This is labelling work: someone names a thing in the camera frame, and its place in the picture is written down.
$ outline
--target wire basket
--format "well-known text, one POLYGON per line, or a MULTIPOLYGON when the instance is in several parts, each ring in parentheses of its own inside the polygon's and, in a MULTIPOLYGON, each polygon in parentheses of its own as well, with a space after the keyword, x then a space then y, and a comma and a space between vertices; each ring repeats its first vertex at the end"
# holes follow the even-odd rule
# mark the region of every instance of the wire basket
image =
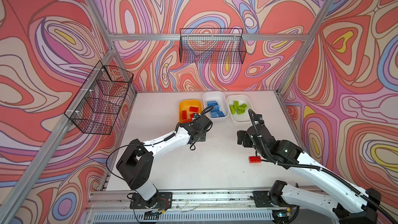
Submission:
POLYGON ((246 56, 241 28, 180 29, 181 63, 240 63, 246 56))
POLYGON ((102 66, 71 116, 65 115, 83 133, 110 135, 132 79, 127 70, 102 66))

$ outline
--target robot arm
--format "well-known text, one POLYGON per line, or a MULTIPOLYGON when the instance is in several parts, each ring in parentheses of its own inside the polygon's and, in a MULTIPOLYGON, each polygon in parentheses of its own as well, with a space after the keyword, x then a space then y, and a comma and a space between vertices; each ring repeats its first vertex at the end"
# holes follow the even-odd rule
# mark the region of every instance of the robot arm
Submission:
POLYGON ((327 215, 340 223, 376 224, 381 194, 375 189, 356 186, 312 159, 300 147, 278 140, 264 126, 261 115, 249 109, 253 126, 238 131, 238 144, 256 149, 267 162, 289 169, 321 188, 321 195, 277 180, 268 196, 273 205, 298 205, 327 215))
POLYGON ((153 160, 177 147, 189 144, 192 149, 196 142, 206 141, 206 132, 211 129, 212 121, 205 113, 213 108, 205 108, 201 114, 194 116, 192 122, 178 123, 173 132, 145 142, 135 139, 127 146, 116 168, 129 187, 143 198, 147 207, 152 207, 159 199, 156 187, 148 180, 153 160))

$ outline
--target patterned wall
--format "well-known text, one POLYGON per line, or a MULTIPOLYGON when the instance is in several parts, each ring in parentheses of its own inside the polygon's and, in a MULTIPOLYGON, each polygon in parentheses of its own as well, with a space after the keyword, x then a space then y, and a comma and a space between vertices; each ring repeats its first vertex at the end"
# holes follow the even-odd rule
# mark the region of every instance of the patterned wall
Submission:
POLYGON ((395 219, 397 13, 398 0, 336 0, 283 94, 311 156, 361 187, 378 189, 395 219))
POLYGON ((120 136, 132 97, 127 95, 111 135, 67 133, 14 218, 13 224, 74 224, 100 187, 105 161, 120 136))
MULTIPOLYGON (((0 204, 107 48, 84 0, 0 0, 0 204)), ((13 223, 76 223, 104 174, 112 135, 71 127, 13 223)))
MULTIPOLYGON (((242 27, 245 33, 306 33, 324 0, 97 0, 114 33, 179 33, 242 27)), ((299 43, 246 43, 243 65, 181 64, 179 42, 115 43, 139 91, 276 89, 299 43)))
POLYGON ((113 33, 179 33, 235 27, 246 33, 306 33, 324 0, 97 0, 113 33))
POLYGON ((248 41, 243 64, 181 64, 179 44, 118 42, 117 50, 135 75, 137 91, 273 90, 300 46, 294 41, 248 41))

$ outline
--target orange bin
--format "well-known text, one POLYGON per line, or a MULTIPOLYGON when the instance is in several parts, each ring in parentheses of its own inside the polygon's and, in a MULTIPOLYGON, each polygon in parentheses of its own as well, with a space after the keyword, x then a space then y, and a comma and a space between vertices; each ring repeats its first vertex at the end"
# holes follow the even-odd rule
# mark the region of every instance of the orange bin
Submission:
POLYGON ((190 112, 189 108, 190 107, 199 107, 199 113, 202 112, 203 107, 202 107, 202 102, 196 99, 190 99, 190 100, 184 100, 181 101, 179 104, 179 117, 180 117, 180 123, 182 123, 183 119, 182 119, 182 111, 187 111, 187 118, 190 118, 189 115, 194 113, 194 112, 190 112))

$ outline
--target white bin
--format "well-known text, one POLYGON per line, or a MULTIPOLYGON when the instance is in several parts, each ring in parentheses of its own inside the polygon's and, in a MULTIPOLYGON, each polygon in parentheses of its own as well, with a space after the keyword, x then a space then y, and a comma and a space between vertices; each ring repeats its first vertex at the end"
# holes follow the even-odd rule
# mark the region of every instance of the white bin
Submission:
POLYGON ((225 120, 229 116, 229 106, 226 103, 225 95, 222 92, 214 91, 214 92, 206 92, 203 94, 203 109, 207 107, 208 101, 217 101, 220 106, 220 111, 224 113, 225 117, 212 118, 211 112, 206 113, 206 116, 213 122, 225 120))
POLYGON ((249 98, 246 95, 243 95, 243 94, 230 95, 230 96, 228 96, 228 98, 226 98, 226 101, 228 103, 228 112, 231 112, 231 109, 229 108, 229 105, 233 105, 234 101, 238 101, 239 105, 242 105, 243 103, 245 103, 248 106, 246 108, 245 113, 243 113, 243 114, 237 114, 237 113, 232 114, 231 113, 231 117, 232 117, 233 121, 235 121, 236 123, 251 122, 248 110, 252 109, 254 111, 254 109, 251 106, 251 102, 250 102, 249 98))

